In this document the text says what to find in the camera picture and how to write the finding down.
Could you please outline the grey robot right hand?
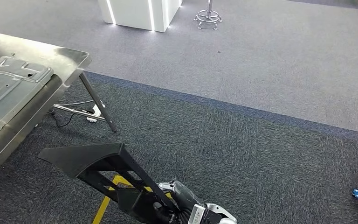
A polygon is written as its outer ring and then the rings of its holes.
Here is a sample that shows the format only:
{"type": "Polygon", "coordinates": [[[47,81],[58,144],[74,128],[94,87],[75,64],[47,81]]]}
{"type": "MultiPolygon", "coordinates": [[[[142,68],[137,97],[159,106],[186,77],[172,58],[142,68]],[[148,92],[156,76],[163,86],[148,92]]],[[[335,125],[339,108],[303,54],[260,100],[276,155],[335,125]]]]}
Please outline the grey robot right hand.
{"type": "Polygon", "coordinates": [[[179,209],[175,212],[158,202],[154,202],[153,207],[161,224],[186,224],[190,220],[194,205],[204,206],[204,203],[180,181],[160,182],[158,187],[164,193],[170,193],[172,200],[179,209]]]}

